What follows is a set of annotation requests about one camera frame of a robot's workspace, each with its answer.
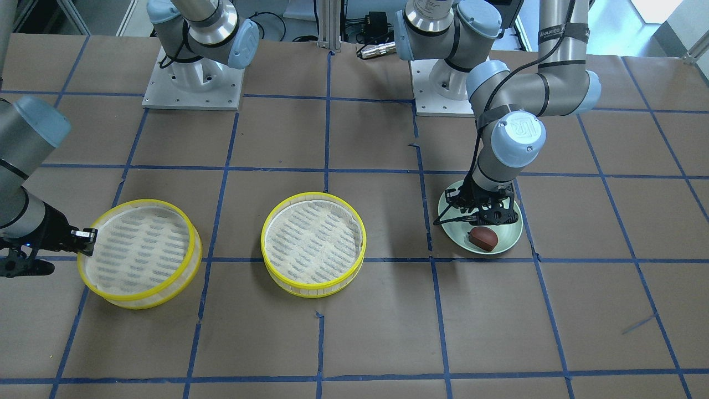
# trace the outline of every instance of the metal post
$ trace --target metal post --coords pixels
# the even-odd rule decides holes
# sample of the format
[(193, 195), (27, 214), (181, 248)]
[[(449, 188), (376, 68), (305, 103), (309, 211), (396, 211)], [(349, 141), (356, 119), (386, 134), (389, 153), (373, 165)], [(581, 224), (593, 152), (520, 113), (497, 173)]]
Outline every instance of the metal post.
[(318, 0), (318, 46), (340, 52), (340, 7), (342, 0)]
[(0, 1), (0, 89), (2, 89), (2, 70), (5, 67), (5, 56), (10, 43), (10, 33), (13, 30), (16, 9), (17, 0)]
[(79, 14), (79, 10), (77, 10), (77, 7), (74, 5), (72, 0), (57, 0), (57, 4), (59, 4), (59, 7), (62, 11), (64, 11), (64, 14), (67, 16), (67, 19), (69, 19), (69, 22), (71, 22), (82, 35), (91, 35), (89, 27), (86, 25), (86, 22), (84, 22), (84, 19)]
[(682, 56), (682, 60), (688, 65), (696, 64), (699, 57), (706, 53), (707, 50), (709, 50), (709, 31), (704, 33), (704, 36), (702, 36), (697, 43), (694, 43), (692, 48), (690, 48), (689, 51)]

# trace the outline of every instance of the white wall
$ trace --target white wall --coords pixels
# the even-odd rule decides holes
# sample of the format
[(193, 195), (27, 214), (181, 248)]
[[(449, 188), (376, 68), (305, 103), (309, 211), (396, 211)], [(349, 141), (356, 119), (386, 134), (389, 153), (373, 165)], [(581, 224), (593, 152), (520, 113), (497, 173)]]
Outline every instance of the white wall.
[[(709, 1), (683, 0), (670, 15), (667, 23), (682, 41), (684, 47), (691, 48), (706, 31), (709, 31)], [(698, 62), (704, 75), (709, 77), (709, 53)]]

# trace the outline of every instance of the black cable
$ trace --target black cable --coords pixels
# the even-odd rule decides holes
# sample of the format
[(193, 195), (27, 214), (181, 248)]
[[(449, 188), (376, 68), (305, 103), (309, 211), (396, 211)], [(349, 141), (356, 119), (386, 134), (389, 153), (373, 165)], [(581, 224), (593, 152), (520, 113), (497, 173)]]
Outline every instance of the black cable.
[[(270, 12), (270, 11), (255, 12), (254, 15), (252, 15), (252, 16), (249, 17), (249, 19), (251, 19), (251, 20), (253, 21), (253, 18), (254, 18), (255, 16), (260, 16), (260, 15), (265, 15), (265, 14), (275, 16), (275, 17), (278, 18), (278, 19), (281, 21), (281, 23), (283, 24), (283, 35), (281, 35), (281, 38), (278, 40), (279, 42), (282, 42), (283, 39), (286, 37), (286, 21), (284, 21), (283, 18), (281, 18), (280, 15), (278, 15), (278, 14), (276, 14), (276, 13), (272, 13), (272, 12)], [(266, 36), (266, 31), (264, 31), (264, 34), (263, 34), (263, 36), (261, 36), (261, 39), (263, 39), (264, 36)]]
[(370, 41), (366, 42), (362, 47), (359, 48), (359, 50), (357, 50), (357, 53), (356, 53), (357, 57), (362, 58), (362, 50), (364, 50), (365, 47), (367, 47), (368, 45), (370, 45), (372, 43), (377, 42), (378, 40), (381, 40), (381, 39), (391, 35), (392, 33), (393, 33), (393, 31), (389, 31), (381, 36), (375, 37), (375, 38), (371, 39)]
[[(566, 22), (564, 23), (564, 25), (568, 25), (569, 23), (571, 23), (571, 15), (574, 13), (575, 6), (576, 6), (576, 0), (571, 0), (569, 2), (569, 8), (566, 10)], [(484, 114), (485, 112), (487, 112), (490, 109), (490, 106), (492, 105), (492, 101), (495, 98), (495, 94), (497, 94), (497, 92), (500, 90), (500, 88), (507, 81), (509, 81), (512, 78), (512, 76), (516, 75), (521, 70), (524, 70), (526, 68), (532, 67), (537, 64), (540, 64), (541, 62), (545, 61), (547, 58), (551, 57), (552, 54), (554, 54), (554, 52), (557, 51), (559, 49), (559, 47), (562, 45), (562, 42), (564, 41), (565, 38), (566, 38), (566, 29), (564, 29), (562, 36), (559, 38), (557, 43), (554, 45), (554, 47), (547, 54), (545, 54), (541, 58), (538, 58), (535, 61), (532, 61), (532, 62), (522, 65), (521, 67), (512, 71), (509, 75), (505, 76), (505, 78), (502, 79), (502, 81), (500, 83), (498, 83), (497, 86), (495, 86), (495, 89), (493, 89), (492, 93), (490, 93), (490, 97), (488, 98), (488, 101), (485, 104), (485, 108), (483, 109), (483, 111), (480, 115)], [(479, 120), (480, 115), (478, 115), (478, 118), (476, 118), (476, 124), (477, 124), (477, 121)], [(477, 158), (478, 158), (478, 150), (480, 149), (480, 141), (482, 138), (482, 132), (483, 132), (484, 128), (485, 128), (485, 126), (477, 126), (477, 138), (475, 140), (475, 150), (473, 152), (473, 161), (470, 165), (470, 171), (469, 171), (470, 173), (472, 173), (473, 170), (475, 169), (475, 162), (477, 161)]]

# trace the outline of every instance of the metal base plate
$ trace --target metal base plate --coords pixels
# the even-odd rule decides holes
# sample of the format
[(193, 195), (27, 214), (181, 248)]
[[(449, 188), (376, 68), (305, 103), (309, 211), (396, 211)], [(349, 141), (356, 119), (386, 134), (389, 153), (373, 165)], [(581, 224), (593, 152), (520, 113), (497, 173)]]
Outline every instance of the metal base plate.
[(411, 84), (416, 98), (418, 116), (463, 116), (474, 118), (467, 100), (457, 101), (438, 94), (428, 81), (433, 65), (438, 60), (411, 61)]
[(145, 89), (143, 106), (151, 109), (209, 109), (216, 111), (238, 111), (244, 70), (224, 68), (223, 83), (206, 92), (185, 92), (174, 84), (167, 70), (161, 70), (158, 62), (165, 53), (162, 48), (150, 75), (150, 83)]

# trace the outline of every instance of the grid square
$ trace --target grid square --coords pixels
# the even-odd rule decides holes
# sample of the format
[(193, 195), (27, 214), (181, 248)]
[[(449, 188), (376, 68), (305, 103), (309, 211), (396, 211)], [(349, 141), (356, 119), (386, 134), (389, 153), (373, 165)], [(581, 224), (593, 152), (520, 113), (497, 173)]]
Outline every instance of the grid square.
[(76, 398), (150, 398), (150, 399), (178, 399), (182, 397), (184, 384), (159, 383), (159, 384), (70, 384), (60, 385), (57, 390), (57, 399)]
[(635, 266), (542, 263), (570, 370), (673, 368)]
[[(0, 341), (0, 378), (57, 375), (84, 283), (76, 262), (52, 263), (55, 272), (48, 277), (51, 283), (41, 277), (0, 280), (4, 309), (0, 312), (0, 325), (5, 336)], [(4, 394), (3, 387), (0, 385), (0, 397), (18, 397)]]
[(261, 40), (254, 60), (245, 70), (244, 93), (324, 97), (328, 53), (312, 42)]
[(578, 119), (573, 116), (542, 118), (547, 141), (525, 172), (598, 173)]
[(692, 398), (709, 398), (709, 376), (684, 376), (692, 393)]
[(443, 399), (443, 380), (416, 381), (326, 381), (323, 399), (410, 398)]
[(325, 102), (244, 98), (231, 164), (255, 168), (322, 168), (325, 165)]
[(125, 165), (143, 118), (140, 98), (64, 96), (59, 111), (72, 131), (48, 163)]
[(648, 263), (642, 270), (680, 366), (709, 368), (709, 268)]
[(0, 385), (0, 398), (47, 399), (51, 385)]
[(356, 280), (318, 305), (323, 376), (443, 372), (429, 263), (365, 263)]
[(74, 35), (11, 34), (3, 89), (61, 91), (85, 40)]
[(609, 55), (587, 55), (586, 68), (601, 80), (601, 98), (596, 107), (646, 109), (640, 93), (627, 73), (623, 59)]
[(453, 380), (456, 398), (485, 399), (567, 399), (569, 391), (563, 378), (507, 378)]
[(684, 399), (679, 376), (576, 377), (578, 399)]
[(190, 399), (288, 398), (312, 399), (316, 383), (192, 383)]
[(213, 263), (194, 375), (313, 376), (312, 300), (280, 288), (263, 263)]
[(418, 169), (411, 104), (332, 102), (330, 168)]
[(159, 50), (157, 38), (91, 36), (67, 90), (145, 93)]
[(150, 110), (133, 165), (224, 166), (234, 118), (224, 111)]
[(111, 208), (122, 173), (119, 169), (39, 168), (24, 187), (63, 213), (72, 226), (84, 229)]
[(581, 119), (604, 173), (680, 174), (650, 113), (592, 111)]
[(331, 173), (330, 194), (352, 205), (367, 230), (369, 258), (428, 257), (418, 175)]
[(630, 257), (600, 178), (520, 176), (517, 180), (535, 250), (541, 256)]
[(215, 170), (132, 169), (123, 185), (119, 204), (153, 198), (180, 208), (195, 226), (207, 256), (223, 172)]
[(652, 109), (709, 111), (709, 87), (678, 58), (624, 57)]
[(423, 170), (467, 172), (475, 150), (475, 120), (417, 116)]
[(451, 373), (560, 371), (532, 263), (437, 263)]
[(446, 234), (441, 226), (433, 226), (433, 221), (438, 217), (438, 202), (445, 189), (453, 182), (463, 180), (463, 175), (426, 175), (426, 195), (428, 196), (428, 220), (431, 222), (431, 238), (433, 240), (433, 256), (436, 258), (532, 258), (532, 248), (527, 237), (526, 229), (517, 244), (509, 250), (496, 255), (482, 255), (470, 252), (456, 244)]
[(709, 258), (709, 224), (685, 181), (608, 179), (608, 185), (638, 258)]
[(709, 115), (655, 114), (672, 150), (687, 175), (709, 175)]
[(194, 280), (184, 291), (150, 309), (123, 309), (89, 292), (63, 376), (185, 376), (204, 269), (202, 263)]
[(263, 257), (261, 230), (273, 208), (292, 195), (322, 189), (322, 173), (229, 172), (214, 256)]
[(397, 56), (360, 60), (360, 45), (342, 43), (332, 58), (332, 96), (358, 99), (412, 99), (411, 69)]

